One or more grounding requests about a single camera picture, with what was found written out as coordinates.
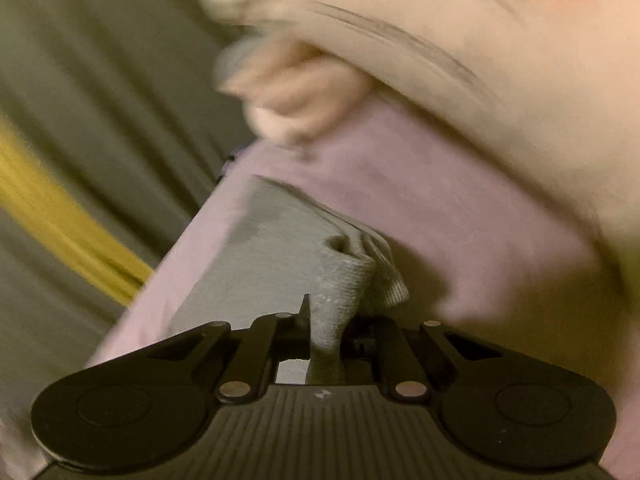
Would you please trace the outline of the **pink bed blanket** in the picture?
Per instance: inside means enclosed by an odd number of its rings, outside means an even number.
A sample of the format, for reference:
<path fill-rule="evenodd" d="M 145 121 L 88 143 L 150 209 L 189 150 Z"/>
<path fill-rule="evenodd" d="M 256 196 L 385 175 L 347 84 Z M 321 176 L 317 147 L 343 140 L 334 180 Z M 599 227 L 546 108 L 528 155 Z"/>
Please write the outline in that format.
<path fill-rule="evenodd" d="M 183 229 L 129 314 L 1 221 L 1 408 L 23 413 L 49 382 L 144 346 L 220 251 L 250 179 L 263 176 L 380 232 L 408 286 L 401 322 L 431 315 L 588 376 L 618 411 L 604 464 L 639 474 L 639 332 L 613 259 L 584 226 L 451 134 L 384 101 L 302 162 L 257 144 Z"/>

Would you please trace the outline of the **grey sweatpants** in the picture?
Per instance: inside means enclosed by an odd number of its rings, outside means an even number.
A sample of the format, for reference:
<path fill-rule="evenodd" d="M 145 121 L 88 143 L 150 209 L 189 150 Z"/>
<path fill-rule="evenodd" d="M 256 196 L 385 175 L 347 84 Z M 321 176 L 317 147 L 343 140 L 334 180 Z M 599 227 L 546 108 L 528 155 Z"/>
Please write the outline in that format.
<path fill-rule="evenodd" d="M 384 314 L 409 291 L 384 237 L 291 188 L 254 177 L 218 255 L 168 325 L 175 335 L 212 321 L 247 328 L 309 304 L 310 384 L 340 384 L 341 338 L 358 313 Z"/>

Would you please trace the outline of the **yellow curtain stripe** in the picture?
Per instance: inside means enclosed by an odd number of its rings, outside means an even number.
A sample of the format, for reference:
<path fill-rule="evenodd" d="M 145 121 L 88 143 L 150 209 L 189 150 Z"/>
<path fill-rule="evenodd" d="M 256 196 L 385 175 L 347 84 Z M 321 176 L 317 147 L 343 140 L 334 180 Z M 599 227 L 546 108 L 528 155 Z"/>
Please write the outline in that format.
<path fill-rule="evenodd" d="M 52 177 L 6 118 L 1 119 L 1 207 L 66 268 L 123 307 L 153 274 Z"/>

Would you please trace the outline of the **grey green curtain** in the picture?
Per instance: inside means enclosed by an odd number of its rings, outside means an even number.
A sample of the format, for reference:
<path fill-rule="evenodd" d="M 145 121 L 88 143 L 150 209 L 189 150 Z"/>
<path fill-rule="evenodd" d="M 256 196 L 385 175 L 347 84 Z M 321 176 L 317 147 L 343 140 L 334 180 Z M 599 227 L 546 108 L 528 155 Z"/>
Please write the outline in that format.
<path fill-rule="evenodd" d="M 196 0 L 1 0 L 1 116 L 73 199 L 156 266 L 253 139 L 214 88 L 235 30 Z M 1 417 L 28 423 L 122 309 L 1 217 Z"/>

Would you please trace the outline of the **cream pillow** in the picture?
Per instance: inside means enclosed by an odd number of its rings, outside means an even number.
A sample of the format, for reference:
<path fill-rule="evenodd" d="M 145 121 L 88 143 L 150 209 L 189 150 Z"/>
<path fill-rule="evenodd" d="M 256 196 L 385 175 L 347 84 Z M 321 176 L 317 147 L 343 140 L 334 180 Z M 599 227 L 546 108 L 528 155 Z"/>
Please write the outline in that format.
<path fill-rule="evenodd" d="M 200 0 L 446 122 L 594 223 L 639 307 L 639 0 Z"/>

